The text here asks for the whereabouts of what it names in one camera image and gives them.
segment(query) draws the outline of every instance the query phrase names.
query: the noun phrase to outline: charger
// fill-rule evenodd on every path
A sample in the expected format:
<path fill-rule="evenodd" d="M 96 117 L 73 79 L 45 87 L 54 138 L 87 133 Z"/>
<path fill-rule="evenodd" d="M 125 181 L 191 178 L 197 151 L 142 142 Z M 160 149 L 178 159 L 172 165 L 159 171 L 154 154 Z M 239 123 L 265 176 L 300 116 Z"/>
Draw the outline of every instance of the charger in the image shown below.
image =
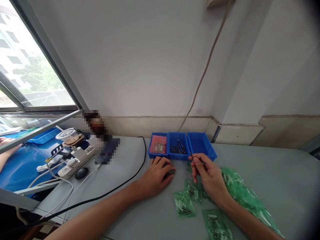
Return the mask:
<path fill-rule="evenodd" d="M 87 156 L 87 153 L 81 147 L 73 147 L 71 154 L 75 156 L 79 161 Z"/>

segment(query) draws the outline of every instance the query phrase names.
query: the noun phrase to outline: tree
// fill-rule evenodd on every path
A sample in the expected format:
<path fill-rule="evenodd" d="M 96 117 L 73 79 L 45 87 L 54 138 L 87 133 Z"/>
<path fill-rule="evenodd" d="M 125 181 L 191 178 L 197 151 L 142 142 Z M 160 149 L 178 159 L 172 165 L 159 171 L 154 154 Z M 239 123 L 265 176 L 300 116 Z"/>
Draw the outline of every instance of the tree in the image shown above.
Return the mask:
<path fill-rule="evenodd" d="M 14 69 L 13 73 L 20 75 L 22 81 L 28 81 L 31 91 L 52 91 L 64 88 L 45 57 L 29 57 L 28 60 L 30 64 L 24 65 L 24 69 Z"/>

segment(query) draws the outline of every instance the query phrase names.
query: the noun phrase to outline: blue tray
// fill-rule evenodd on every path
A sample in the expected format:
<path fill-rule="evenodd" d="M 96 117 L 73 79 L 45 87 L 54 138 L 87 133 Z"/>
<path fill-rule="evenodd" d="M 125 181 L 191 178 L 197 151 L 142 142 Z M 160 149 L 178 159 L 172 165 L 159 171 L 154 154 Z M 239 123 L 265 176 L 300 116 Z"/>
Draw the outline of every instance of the blue tray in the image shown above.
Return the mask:
<path fill-rule="evenodd" d="M 58 128 L 50 128 L 49 130 L 40 133 L 34 138 L 29 139 L 27 142 L 36 143 L 36 144 L 45 144 L 54 138 L 59 132 L 61 132 Z"/>
<path fill-rule="evenodd" d="M 187 139 L 191 153 L 204 153 L 212 161 L 217 158 L 217 154 L 205 133 L 188 132 Z"/>
<path fill-rule="evenodd" d="M 178 139 L 182 142 L 182 144 L 185 146 L 186 149 L 186 154 L 176 154 L 176 153 L 170 153 L 170 146 L 174 145 L 174 146 L 178 146 Z M 168 156 L 170 159 L 178 159 L 178 160 L 183 160 L 183 161 L 187 161 L 188 157 L 190 156 L 190 150 L 189 150 L 189 146 L 188 146 L 188 142 L 187 142 L 187 138 L 186 138 L 186 134 L 185 133 L 179 133 L 179 132 L 169 132 L 169 153 Z"/>
<path fill-rule="evenodd" d="M 167 137 L 167 153 L 166 154 L 160 154 L 160 153 L 150 153 L 150 146 L 151 146 L 151 141 L 152 141 L 152 137 L 153 135 L 157 135 L 157 136 L 165 136 Z M 148 148 L 148 155 L 149 155 L 149 158 L 155 158 L 156 156 L 159 156 L 159 157 L 168 157 L 168 146 L 169 146 L 169 143 L 168 143 L 168 134 L 167 133 L 152 133 L 151 134 L 151 139 L 150 139 L 150 143 L 149 143 L 149 148 Z"/>

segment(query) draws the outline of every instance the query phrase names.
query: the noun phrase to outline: right hand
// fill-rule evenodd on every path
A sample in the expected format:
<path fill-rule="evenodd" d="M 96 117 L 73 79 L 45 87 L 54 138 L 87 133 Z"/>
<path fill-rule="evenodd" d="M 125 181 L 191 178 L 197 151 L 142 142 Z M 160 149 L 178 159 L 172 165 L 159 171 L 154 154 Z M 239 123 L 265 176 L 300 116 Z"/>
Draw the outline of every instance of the right hand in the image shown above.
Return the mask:
<path fill-rule="evenodd" d="M 223 181 L 220 168 L 205 154 L 194 153 L 191 166 L 193 181 L 197 183 L 197 175 L 200 175 L 204 190 L 218 206 L 230 196 Z"/>

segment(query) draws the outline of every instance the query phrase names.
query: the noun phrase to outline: power strip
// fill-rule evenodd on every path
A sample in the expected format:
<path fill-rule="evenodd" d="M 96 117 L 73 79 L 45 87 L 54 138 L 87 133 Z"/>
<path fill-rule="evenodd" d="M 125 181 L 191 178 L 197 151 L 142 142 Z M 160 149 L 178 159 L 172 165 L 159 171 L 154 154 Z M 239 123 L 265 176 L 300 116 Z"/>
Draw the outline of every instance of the power strip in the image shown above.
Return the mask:
<path fill-rule="evenodd" d="M 95 148 L 89 146 L 84 151 L 87 153 L 87 156 L 85 156 L 80 162 L 76 158 L 71 158 L 67 162 L 67 165 L 59 170 L 58 175 L 61 178 L 68 179 L 75 174 L 82 167 L 82 165 L 84 165 L 94 155 Z"/>

